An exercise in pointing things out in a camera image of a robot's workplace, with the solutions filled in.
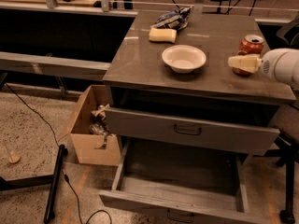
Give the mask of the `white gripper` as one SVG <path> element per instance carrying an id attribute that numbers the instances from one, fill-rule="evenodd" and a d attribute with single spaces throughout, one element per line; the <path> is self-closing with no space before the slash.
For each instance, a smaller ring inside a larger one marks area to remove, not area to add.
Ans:
<path id="1" fill-rule="evenodd" d="M 258 54 L 237 55 L 228 58 L 228 64 L 245 72 L 255 73 L 259 68 L 263 75 L 284 84 L 292 83 L 294 69 L 293 49 L 272 49 L 260 58 Z"/>

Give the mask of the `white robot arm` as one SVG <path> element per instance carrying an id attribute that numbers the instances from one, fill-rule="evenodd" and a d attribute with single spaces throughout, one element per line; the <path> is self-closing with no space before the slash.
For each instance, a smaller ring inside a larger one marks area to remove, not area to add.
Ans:
<path id="1" fill-rule="evenodd" d="M 270 80 L 299 88 L 298 49 L 272 49 L 263 57 L 258 54 L 231 56 L 228 64 L 251 74 L 260 71 Z"/>

